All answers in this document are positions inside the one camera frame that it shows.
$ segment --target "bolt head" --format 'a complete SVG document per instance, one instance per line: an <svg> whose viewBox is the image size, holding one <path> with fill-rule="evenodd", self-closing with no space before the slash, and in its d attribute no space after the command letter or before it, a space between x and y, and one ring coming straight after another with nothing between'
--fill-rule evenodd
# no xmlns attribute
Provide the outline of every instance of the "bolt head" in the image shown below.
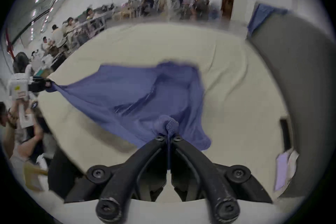
<svg viewBox="0 0 336 224"><path fill-rule="evenodd" d="M240 213L239 205L236 201L224 201L217 207L217 214L223 220L232 220Z"/></svg>

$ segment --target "blue towel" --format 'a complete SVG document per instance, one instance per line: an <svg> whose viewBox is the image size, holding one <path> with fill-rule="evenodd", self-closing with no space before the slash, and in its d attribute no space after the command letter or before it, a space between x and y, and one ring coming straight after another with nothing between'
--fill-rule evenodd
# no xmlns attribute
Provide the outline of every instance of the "blue towel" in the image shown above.
<svg viewBox="0 0 336 224"><path fill-rule="evenodd" d="M263 3L258 4L251 17L250 23L247 26L249 34L251 35L253 31L257 29L273 12L286 14L288 10L283 8L275 8Z"/></svg>
<svg viewBox="0 0 336 224"><path fill-rule="evenodd" d="M149 68L101 65L96 73L73 84L52 83L48 91L60 92L103 129L137 147L158 134L170 138L177 132L199 150L211 144L201 126L204 89L194 66L173 62Z"/></svg>

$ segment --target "table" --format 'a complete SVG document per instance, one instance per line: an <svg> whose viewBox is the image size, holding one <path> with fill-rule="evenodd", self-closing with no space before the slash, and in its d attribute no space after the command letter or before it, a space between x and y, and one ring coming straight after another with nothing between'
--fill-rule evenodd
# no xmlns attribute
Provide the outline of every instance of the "table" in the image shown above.
<svg viewBox="0 0 336 224"><path fill-rule="evenodd" d="M283 151L279 118L287 110L263 61L244 38L183 24L126 24L89 40L50 79L67 85L93 74L102 63L151 66L167 59L197 64L202 74L202 127L213 141L204 154L214 163L247 166L276 199L275 159ZM59 92L41 92L39 105L62 150L84 172L97 164L123 163L137 150Z"/></svg>

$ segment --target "doorway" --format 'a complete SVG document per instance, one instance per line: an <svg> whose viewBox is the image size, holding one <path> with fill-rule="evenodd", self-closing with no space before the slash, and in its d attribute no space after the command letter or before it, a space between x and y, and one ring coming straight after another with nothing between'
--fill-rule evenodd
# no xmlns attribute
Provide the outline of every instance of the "doorway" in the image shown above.
<svg viewBox="0 0 336 224"><path fill-rule="evenodd" d="M232 15L232 9L233 9L233 0L222 0L222 8L223 11L222 16L231 19Z"/></svg>

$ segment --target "woman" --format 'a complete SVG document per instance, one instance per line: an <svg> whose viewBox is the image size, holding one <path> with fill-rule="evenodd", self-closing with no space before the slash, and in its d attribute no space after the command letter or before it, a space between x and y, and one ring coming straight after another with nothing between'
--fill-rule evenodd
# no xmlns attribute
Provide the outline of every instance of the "woman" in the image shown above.
<svg viewBox="0 0 336 224"><path fill-rule="evenodd" d="M73 29L75 27L75 24L73 23L73 18L69 17L67 19L68 24L65 26L65 36L68 37L69 44L72 42L72 37L73 37Z"/></svg>

